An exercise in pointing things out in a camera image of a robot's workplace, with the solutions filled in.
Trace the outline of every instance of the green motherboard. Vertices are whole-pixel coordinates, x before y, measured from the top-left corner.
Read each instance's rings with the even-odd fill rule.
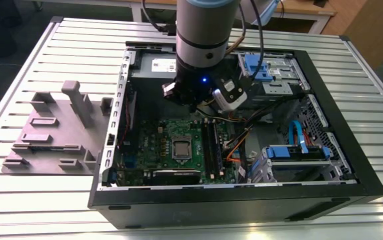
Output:
[[[227,124],[220,121],[215,125],[218,140],[219,143],[223,143],[228,140]],[[188,159],[187,157],[186,159],[178,159],[178,157],[182,158],[182,155],[187,154]],[[146,186],[143,171],[164,169],[200,171],[200,184],[235,182],[235,170],[231,164],[223,168],[223,175],[210,177],[206,173],[204,138],[200,120],[142,121],[138,153],[134,156],[124,156],[123,161],[127,167],[123,173],[123,186]]]

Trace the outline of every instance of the wire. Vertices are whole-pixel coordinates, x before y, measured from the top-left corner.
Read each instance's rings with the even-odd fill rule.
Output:
[[[230,120],[224,117],[219,117],[219,116],[211,116],[210,114],[207,114],[204,111],[202,111],[199,108],[196,108],[198,112],[200,113],[200,115],[203,115],[204,117],[207,118],[212,118],[212,119],[220,119],[223,121],[227,121],[227,122],[231,122],[231,123],[238,123],[239,121],[234,121],[234,120]]]
[[[255,13],[255,17],[256,17],[256,22],[258,22],[258,33],[259,33],[259,60],[258,60],[258,65],[256,65],[256,69],[255,72],[251,76],[251,81],[254,81],[254,79],[258,76],[258,73],[260,71],[262,68],[262,64],[263,64],[263,58],[264,58],[264,39],[263,39],[263,24],[262,24],[262,19],[260,19],[260,14],[259,14],[259,10],[258,10],[258,5],[256,2],[254,0],[250,0],[251,4],[252,4],[252,9],[254,9],[254,13]]]
[[[228,113],[228,119],[230,119],[230,120],[242,121],[242,122],[246,122],[246,121],[247,121],[246,118],[234,118],[234,112],[232,112],[232,111]]]
[[[308,145],[315,145],[314,144],[314,141],[312,141],[312,139],[311,139],[311,137],[310,137],[310,135],[307,134],[307,132],[303,130],[303,135],[304,135],[304,138],[307,139],[307,142],[308,142]]]
[[[140,1],[140,5],[142,5],[142,8],[143,8],[143,12],[144,12],[144,15],[146,15],[146,18],[148,20],[148,22],[151,23],[151,25],[154,26],[154,28],[159,31],[159,32],[163,32],[163,28],[160,26],[158,26],[158,24],[155,23],[155,21],[151,19],[148,13],[147,13],[147,8],[146,8],[146,0],[142,0]]]
[[[280,5],[282,5],[282,9],[280,9],[280,18],[284,18],[286,15],[286,6],[284,6],[284,2],[283,0],[280,0]]]
[[[208,106],[216,99],[212,98],[212,100],[210,100],[207,103],[202,103],[198,105],[198,107],[204,107],[204,106]]]
[[[275,108],[278,108],[283,103],[295,100],[295,99],[300,99],[306,96],[306,93],[298,93],[295,95],[291,96],[283,96],[280,98],[276,99],[276,101],[274,101],[268,106],[266,106],[264,108],[256,110],[252,115],[248,117],[244,125],[248,126],[248,124],[252,123],[252,121],[255,121],[255,119],[260,119],[262,117],[264,117],[267,114],[270,114]]]
[[[240,162],[240,160],[236,160],[235,158],[231,158],[231,156],[234,155],[235,150],[239,148],[240,144],[244,142],[244,140],[248,137],[248,135],[250,135],[250,132],[246,134],[246,136],[238,142],[236,146],[232,148],[230,154],[227,155],[227,161],[230,161],[230,162]]]
[[[234,42],[231,47],[227,49],[224,56],[227,56],[228,54],[232,53],[232,51],[239,47],[239,45],[242,44],[243,40],[246,39],[246,34],[247,34],[246,14],[244,14],[243,6],[240,4],[239,4],[239,10],[240,10],[240,17],[242,17],[242,35],[238,38],[238,40]]]
[[[239,140],[252,129],[254,125],[251,125],[250,127],[246,127],[243,132],[232,139],[230,140],[226,145],[231,145],[234,142],[236,142],[236,140]]]

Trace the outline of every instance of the slotted aluminum surface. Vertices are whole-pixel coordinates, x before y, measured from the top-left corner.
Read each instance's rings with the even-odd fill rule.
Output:
[[[232,43],[240,30],[234,30]],[[34,92],[67,99],[63,81],[80,81],[91,100],[116,90],[126,41],[175,42],[147,23],[64,18],[51,23],[0,102],[0,236],[104,239],[383,239],[383,198],[314,221],[118,231],[88,210],[91,176],[3,175],[2,163],[32,111]],[[267,48],[306,50],[383,182],[383,84],[354,46],[336,36],[266,32]],[[248,30],[243,46],[259,47]]]

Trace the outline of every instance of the ram slot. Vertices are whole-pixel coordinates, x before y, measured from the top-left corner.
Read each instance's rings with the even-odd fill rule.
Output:
[[[212,164],[214,169],[216,171],[216,176],[223,176],[223,158],[222,158],[222,149],[220,149],[220,142],[219,142],[219,133],[218,133],[218,124],[216,121],[208,124],[208,132],[210,132],[210,142],[211,142],[211,151],[212,151]]]
[[[206,176],[210,179],[215,178],[215,169],[214,169],[214,161],[211,154],[211,135],[208,131],[208,119],[202,120],[200,130],[202,130],[202,147],[203,147],[203,157],[204,157],[204,172]]]

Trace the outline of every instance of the open computer tower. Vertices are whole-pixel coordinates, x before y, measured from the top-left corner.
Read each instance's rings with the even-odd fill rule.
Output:
[[[258,54],[254,48],[231,54],[232,77],[255,70]],[[264,71],[232,119],[248,118],[283,96],[302,97],[259,119],[228,159],[240,120],[190,113],[164,99],[175,59],[175,44],[128,43],[124,51],[88,202],[116,228],[312,220],[383,196],[306,51],[266,50]],[[222,116],[206,105],[211,116]]]

